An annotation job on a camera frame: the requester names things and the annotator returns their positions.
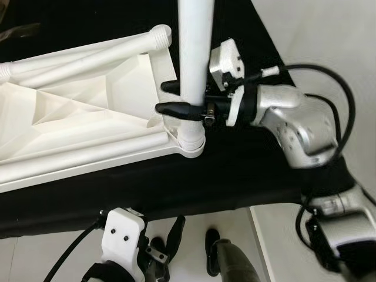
white pole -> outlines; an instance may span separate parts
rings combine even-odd
[[[179,0],[180,95],[191,105],[204,104],[212,39],[214,0]],[[182,120],[177,139],[186,150],[205,140],[202,122]]]
[[[168,48],[171,45],[171,29],[167,25],[158,25],[134,39],[119,43],[84,58],[58,66],[52,70],[19,82],[21,86],[39,88],[58,80],[77,75],[92,68],[130,58],[152,50]]]

white floor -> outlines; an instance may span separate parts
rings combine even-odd
[[[238,245],[255,267],[261,282],[268,281],[257,249],[257,241],[250,223],[249,209],[189,216],[182,243],[170,265],[171,282],[221,281],[206,273],[204,238],[206,230],[215,227],[222,238]],[[166,239],[174,219],[152,221],[146,235]],[[25,236],[0,240],[0,282],[41,282],[56,260],[80,232]],[[90,266],[99,262],[101,230],[95,230],[81,242],[57,272],[54,282],[80,282]]]

black tablecloth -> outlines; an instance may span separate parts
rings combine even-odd
[[[0,60],[17,59],[148,31],[173,30],[170,47],[179,75],[176,0],[12,0],[1,30],[42,24],[33,38],[0,43]],[[235,39],[246,74],[282,64],[249,0],[216,0],[212,48]],[[263,83],[293,84],[280,76]],[[206,130],[196,159],[170,155],[0,194],[0,237],[85,228],[100,209],[133,207],[149,220],[299,202],[296,173],[273,135],[260,128],[217,123]]]

black table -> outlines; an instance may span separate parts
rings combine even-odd
[[[173,30],[179,75],[176,0],[12,0],[1,30],[41,22],[39,35],[0,43],[2,62],[148,31]],[[216,0],[212,48],[233,38],[246,74],[282,64],[250,0]],[[288,75],[265,80],[293,84]],[[100,209],[133,207],[149,220],[257,204],[300,202],[299,177],[274,136],[223,122],[206,130],[196,159],[170,155],[0,194],[0,237],[79,230]]]

